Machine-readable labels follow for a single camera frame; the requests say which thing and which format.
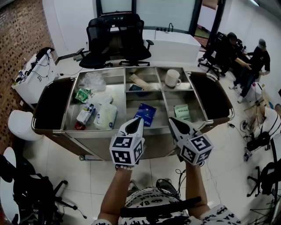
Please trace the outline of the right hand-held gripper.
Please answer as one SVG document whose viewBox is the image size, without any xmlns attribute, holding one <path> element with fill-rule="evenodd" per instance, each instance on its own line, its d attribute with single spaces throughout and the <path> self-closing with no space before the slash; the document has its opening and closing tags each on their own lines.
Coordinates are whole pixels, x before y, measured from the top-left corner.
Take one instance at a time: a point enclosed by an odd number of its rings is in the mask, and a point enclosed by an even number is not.
<svg viewBox="0 0 281 225">
<path fill-rule="evenodd" d="M 169 118 L 169 129 L 176 141 L 181 136 L 194 136 L 198 133 L 193 123 L 175 117 Z M 180 148 L 180 156 L 191 165 L 200 164 L 208 159 L 213 150 L 213 144 L 206 134 L 187 140 L 179 140 L 177 146 Z"/>
</svg>

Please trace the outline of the blue coffee packet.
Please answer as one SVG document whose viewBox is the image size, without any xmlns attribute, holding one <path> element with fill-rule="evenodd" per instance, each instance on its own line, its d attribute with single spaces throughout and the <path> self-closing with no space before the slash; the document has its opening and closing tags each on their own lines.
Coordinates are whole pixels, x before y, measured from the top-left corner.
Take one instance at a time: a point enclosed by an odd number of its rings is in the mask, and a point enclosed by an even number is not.
<svg viewBox="0 0 281 225">
<path fill-rule="evenodd" d="M 134 118 L 141 117 L 144 120 L 144 126 L 150 127 L 156 113 L 156 108 L 141 103 Z"/>
</svg>

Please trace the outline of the pale green sachet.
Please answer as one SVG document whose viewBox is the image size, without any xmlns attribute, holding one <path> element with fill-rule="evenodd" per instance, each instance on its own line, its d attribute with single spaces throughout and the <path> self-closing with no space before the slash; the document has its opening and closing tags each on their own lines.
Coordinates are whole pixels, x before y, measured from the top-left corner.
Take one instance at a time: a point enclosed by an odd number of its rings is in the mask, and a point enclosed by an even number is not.
<svg viewBox="0 0 281 225">
<path fill-rule="evenodd" d="M 175 113 L 176 118 L 181 118 L 181 119 L 184 119 L 184 120 L 191 118 L 188 104 L 175 105 L 174 106 L 174 113 Z"/>
</svg>

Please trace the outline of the steel compartment cart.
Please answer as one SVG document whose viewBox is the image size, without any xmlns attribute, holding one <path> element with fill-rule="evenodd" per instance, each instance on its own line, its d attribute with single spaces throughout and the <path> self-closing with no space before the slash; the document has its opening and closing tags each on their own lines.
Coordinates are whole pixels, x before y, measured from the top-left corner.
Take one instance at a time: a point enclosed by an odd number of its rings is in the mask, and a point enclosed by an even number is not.
<svg viewBox="0 0 281 225">
<path fill-rule="evenodd" d="M 95 160 L 110 161 L 112 136 L 117 134 L 122 124 L 135 116 L 140 104 L 144 103 L 156 108 L 151 126 L 144 128 L 146 149 L 142 159 L 152 159 L 175 154 L 175 141 L 168 122 L 169 117 L 175 116 L 175 105 L 188 104 L 190 121 L 202 133 L 234 118 L 234 108 L 214 75 L 186 72 L 177 67 L 182 82 L 175 88 L 169 88 L 164 83 L 168 70 L 168 67 L 154 66 L 88 71 L 103 76 L 105 93 L 113 97 L 117 116 L 112 130 L 96 129 L 94 116 L 90 117 L 84 131 L 75 129 L 76 118 L 83 108 L 83 103 L 76 100 L 75 95 L 79 90 L 78 83 L 86 72 L 55 80 L 44 88 L 39 98 L 33 113 L 32 129 L 78 156 L 90 154 Z M 129 79 L 133 73 L 157 90 L 129 91 L 135 84 Z"/>
</svg>

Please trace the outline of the white soft tissue pack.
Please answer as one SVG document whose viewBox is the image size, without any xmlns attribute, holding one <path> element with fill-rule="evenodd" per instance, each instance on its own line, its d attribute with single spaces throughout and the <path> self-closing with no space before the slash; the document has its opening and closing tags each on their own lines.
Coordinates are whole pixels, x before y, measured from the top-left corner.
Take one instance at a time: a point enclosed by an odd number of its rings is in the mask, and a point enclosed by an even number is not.
<svg viewBox="0 0 281 225">
<path fill-rule="evenodd" d="M 117 107 L 105 103 L 101 106 L 95 119 L 94 125 L 98 130 L 112 130 L 117 115 Z"/>
</svg>

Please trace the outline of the white and blue carton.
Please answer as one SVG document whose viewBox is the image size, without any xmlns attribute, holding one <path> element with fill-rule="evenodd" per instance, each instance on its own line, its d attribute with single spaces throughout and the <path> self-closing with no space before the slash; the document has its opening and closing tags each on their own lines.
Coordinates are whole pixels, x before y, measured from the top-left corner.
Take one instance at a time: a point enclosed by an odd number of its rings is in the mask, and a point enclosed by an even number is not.
<svg viewBox="0 0 281 225">
<path fill-rule="evenodd" d="M 94 104 L 86 103 L 80 113 L 78 114 L 76 120 L 85 125 L 89 118 L 92 116 L 92 114 L 95 112 L 95 106 Z"/>
</svg>

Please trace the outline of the white mug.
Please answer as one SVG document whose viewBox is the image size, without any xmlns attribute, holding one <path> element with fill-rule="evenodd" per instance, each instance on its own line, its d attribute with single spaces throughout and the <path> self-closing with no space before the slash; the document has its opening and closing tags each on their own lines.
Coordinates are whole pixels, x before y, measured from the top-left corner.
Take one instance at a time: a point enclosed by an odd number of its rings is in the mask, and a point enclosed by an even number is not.
<svg viewBox="0 0 281 225">
<path fill-rule="evenodd" d="M 170 88 L 174 88 L 181 84 L 180 73 L 174 69 L 169 69 L 166 73 L 165 84 Z"/>
</svg>

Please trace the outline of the green snack packet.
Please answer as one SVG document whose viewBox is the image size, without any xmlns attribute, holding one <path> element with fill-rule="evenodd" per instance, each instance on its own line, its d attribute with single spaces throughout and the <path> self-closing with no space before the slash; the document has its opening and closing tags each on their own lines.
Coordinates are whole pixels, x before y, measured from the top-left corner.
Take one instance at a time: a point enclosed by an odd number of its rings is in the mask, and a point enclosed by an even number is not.
<svg viewBox="0 0 281 225">
<path fill-rule="evenodd" d="M 75 99 L 80 101 L 81 103 L 86 103 L 92 94 L 92 90 L 89 88 L 80 88 L 75 95 Z"/>
</svg>

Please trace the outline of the clear crinkled plastic bag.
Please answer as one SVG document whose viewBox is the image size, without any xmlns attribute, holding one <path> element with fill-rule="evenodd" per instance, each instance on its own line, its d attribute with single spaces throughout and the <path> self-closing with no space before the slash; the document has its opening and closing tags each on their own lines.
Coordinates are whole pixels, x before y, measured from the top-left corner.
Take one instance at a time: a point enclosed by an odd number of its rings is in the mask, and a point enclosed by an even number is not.
<svg viewBox="0 0 281 225">
<path fill-rule="evenodd" d="M 78 87 L 100 92 L 106 90 L 106 82 L 98 72 L 87 72 L 79 81 Z"/>
</svg>

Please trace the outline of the person's right forearm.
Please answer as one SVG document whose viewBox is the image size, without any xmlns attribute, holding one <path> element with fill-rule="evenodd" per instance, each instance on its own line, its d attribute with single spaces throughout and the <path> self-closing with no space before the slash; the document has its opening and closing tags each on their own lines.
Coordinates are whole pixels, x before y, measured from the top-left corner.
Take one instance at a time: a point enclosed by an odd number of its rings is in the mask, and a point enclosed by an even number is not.
<svg viewBox="0 0 281 225">
<path fill-rule="evenodd" d="M 201 169 L 199 165 L 186 163 L 186 200 L 201 197 L 201 201 L 197 202 L 193 207 L 189 207 L 190 216 L 200 219 L 200 217 L 210 210 L 207 201 L 205 187 L 203 185 Z"/>
</svg>

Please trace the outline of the person's left forearm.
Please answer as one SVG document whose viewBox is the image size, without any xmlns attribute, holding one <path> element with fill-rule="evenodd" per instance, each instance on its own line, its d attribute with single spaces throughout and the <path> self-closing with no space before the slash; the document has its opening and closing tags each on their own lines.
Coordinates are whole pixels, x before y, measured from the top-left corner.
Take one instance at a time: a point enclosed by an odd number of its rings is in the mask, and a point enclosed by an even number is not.
<svg viewBox="0 0 281 225">
<path fill-rule="evenodd" d="M 132 171 L 118 168 L 104 196 L 98 219 L 104 219 L 112 225 L 117 225 L 120 210 L 124 208 L 130 185 Z"/>
</svg>

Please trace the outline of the white printed shirt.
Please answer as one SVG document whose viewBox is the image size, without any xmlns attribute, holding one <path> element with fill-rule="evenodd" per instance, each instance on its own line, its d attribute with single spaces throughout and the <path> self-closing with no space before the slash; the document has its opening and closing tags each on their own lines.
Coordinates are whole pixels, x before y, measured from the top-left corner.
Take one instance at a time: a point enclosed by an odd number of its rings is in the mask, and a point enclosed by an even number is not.
<svg viewBox="0 0 281 225">
<path fill-rule="evenodd" d="M 157 188 L 144 188 L 131 194 L 126 199 L 126 208 L 144 208 L 161 205 L 170 206 L 179 201 L 164 190 L 161 193 Z M 168 213 L 156 220 L 162 225 L 241 225 L 241 221 L 226 206 L 220 204 L 205 212 L 199 219 L 189 216 L 186 210 Z"/>
</svg>

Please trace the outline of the small white appliance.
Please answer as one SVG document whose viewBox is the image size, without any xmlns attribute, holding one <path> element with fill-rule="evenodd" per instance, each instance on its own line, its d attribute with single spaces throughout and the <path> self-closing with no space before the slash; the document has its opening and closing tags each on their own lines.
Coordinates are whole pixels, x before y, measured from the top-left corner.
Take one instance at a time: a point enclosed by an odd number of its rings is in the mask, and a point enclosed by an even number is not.
<svg viewBox="0 0 281 225">
<path fill-rule="evenodd" d="M 252 83 L 245 100 L 248 103 L 254 103 L 257 100 L 260 100 L 262 98 L 262 86 L 259 84 L 259 82 Z"/>
</svg>

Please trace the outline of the white bathtub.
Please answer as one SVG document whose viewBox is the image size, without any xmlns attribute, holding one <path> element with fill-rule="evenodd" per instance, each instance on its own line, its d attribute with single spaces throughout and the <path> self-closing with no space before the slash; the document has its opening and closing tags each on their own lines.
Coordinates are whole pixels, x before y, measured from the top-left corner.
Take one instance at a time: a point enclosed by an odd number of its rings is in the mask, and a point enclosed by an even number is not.
<svg viewBox="0 0 281 225">
<path fill-rule="evenodd" d="M 154 62 L 195 62 L 201 44 L 190 34 L 178 32 L 164 32 L 159 30 L 143 30 L 144 44 L 147 40 L 154 44 L 150 46 L 150 61 Z"/>
</svg>

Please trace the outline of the black office chair with bag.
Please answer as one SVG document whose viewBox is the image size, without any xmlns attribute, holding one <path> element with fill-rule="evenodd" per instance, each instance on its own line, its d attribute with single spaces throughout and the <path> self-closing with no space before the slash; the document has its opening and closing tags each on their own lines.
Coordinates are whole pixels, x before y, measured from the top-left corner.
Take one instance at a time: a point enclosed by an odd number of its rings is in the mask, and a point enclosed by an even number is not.
<svg viewBox="0 0 281 225">
<path fill-rule="evenodd" d="M 57 203 L 73 210 L 78 209 L 56 195 L 61 186 L 67 184 L 63 180 L 53 187 L 47 176 L 31 174 L 27 164 L 16 165 L 13 197 L 19 207 L 20 220 L 17 225 L 60 225 L 64 214 L 58 212 Z"/>
</svg>

